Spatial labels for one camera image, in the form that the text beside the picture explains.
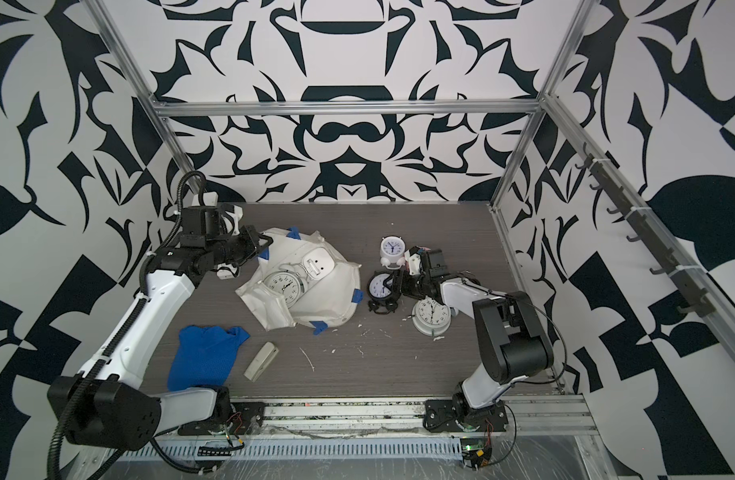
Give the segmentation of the small black alarm clock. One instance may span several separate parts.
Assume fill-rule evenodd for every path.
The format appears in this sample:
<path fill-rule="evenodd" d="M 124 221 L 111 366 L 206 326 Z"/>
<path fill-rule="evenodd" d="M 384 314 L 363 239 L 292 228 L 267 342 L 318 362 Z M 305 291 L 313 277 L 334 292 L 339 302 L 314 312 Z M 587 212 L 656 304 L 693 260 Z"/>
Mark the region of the small black alarm clock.
<path fill-rule="evenodd" d="M 401 288 L 397 283 L 396 271 L 375 272 L 367 285 L 369 294 L 369 311 L 379 315 L 387 315 L 397 311 Z"/>

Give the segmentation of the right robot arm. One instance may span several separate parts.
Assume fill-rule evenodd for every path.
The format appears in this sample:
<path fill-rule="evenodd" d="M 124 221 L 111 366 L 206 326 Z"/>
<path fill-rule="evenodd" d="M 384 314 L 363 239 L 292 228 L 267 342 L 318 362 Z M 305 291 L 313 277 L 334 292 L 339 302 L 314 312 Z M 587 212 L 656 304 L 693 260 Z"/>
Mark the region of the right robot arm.
<path fill-rule="evenodd" d="M 397 270 L 377 272 L 369 281 L 369 309 L 391 313 L 399 299 L 414 299 L 418 330 L 437 335 L 433 318 L 463 314 L 475 322 L 481 363 L 453 394 L 457 421 L 483 416 L 517 383 L 555 365 L 539 310 L 522 291 L 497 292 L 465 272 L 453 273 L 439 249 L 413 247 Z"/>

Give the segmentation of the white twin-bell alarm clock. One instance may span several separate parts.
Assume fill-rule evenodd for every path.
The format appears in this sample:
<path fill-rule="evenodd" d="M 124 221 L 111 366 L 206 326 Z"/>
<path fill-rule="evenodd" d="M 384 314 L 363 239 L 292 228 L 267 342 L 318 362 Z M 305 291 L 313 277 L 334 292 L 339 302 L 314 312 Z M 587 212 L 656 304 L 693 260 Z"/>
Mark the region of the white twin-bell alarm clock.
<path fill-rule="evenodd" d="M 304 270 L 299 265 L 292 264 L 279 266 L 263 279 L 263 284 L 281 295 L 287 307 L 299 302 L 308 288 Z"/>

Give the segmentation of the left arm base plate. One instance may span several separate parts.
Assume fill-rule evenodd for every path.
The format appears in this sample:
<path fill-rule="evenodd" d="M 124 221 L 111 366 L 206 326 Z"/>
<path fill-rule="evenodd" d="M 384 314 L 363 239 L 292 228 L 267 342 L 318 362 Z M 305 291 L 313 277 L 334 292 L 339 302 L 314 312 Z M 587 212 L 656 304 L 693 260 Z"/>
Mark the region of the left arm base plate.
<path fill-rule="evenodd" d="M 207 420 L 190 422 L 177 429 L 179 436 L 248 435 L 263 426 L 266 404 L 258 401 L 232 402 L 226 413 Z"/>

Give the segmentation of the white canvas bag blue handles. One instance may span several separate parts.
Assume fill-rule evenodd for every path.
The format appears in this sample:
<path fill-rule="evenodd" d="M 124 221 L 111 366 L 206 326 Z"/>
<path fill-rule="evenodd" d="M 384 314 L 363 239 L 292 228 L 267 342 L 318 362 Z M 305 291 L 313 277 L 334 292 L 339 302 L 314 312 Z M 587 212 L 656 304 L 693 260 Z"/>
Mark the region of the white canvas bag blue handles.
<path fill-rule="evenodd" d="M 364 299 L 360 265 L 318 231 L 270 228 L 263 234 L 271 244 L 236 290 L 259 324 L 267 331 L 301 325 L 319 334 L 349 321 Z"/>

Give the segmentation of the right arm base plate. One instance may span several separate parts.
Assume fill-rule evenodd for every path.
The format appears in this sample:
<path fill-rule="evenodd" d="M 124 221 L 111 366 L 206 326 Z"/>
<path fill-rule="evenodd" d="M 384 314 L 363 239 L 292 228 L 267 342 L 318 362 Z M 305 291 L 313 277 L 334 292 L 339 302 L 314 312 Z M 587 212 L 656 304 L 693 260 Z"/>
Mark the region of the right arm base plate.
<path fill-rule="evenodd" d="M 487 433 L 505 432 L 509 414 L 504 405 L 472 410 L 461 398 L 429 399 L 425 401 L 423 429 L 431 433 Z"/>

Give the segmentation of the small white twin-bell clock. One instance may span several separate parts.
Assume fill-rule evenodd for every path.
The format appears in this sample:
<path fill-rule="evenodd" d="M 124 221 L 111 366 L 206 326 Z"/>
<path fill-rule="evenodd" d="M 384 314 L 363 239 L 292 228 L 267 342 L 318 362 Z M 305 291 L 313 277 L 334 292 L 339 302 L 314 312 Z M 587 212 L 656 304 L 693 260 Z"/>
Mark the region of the small white twin-bell clock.
<path fill-rule="evenodd" d="M 381 239 L 381 265 L 389 270 L 397 270 L 405 266 L 405 240 L 399 236 L 387 236 Z"/>

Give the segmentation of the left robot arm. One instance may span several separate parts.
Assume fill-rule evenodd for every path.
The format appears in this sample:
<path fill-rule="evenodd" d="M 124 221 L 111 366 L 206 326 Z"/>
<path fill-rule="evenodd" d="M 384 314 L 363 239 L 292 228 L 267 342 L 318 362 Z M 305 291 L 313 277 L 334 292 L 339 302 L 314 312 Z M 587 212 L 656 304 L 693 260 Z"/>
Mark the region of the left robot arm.
<path fill-rule="evenodd" d="M 60 376 L 47 399 L 57 420 L 49 454 L 63 443 L 136 451 L 158 434 L 230 416 L 226 388 L 201 382 L 158 395 L 141 391 L 151 357 L 179 309 L 209 273 L 233 273 L 267 252 L 270 236 L 241 222 L 241 210 L 182 208 L 167 240 L 146 256 L 133 304 L 77 374 Z"/>

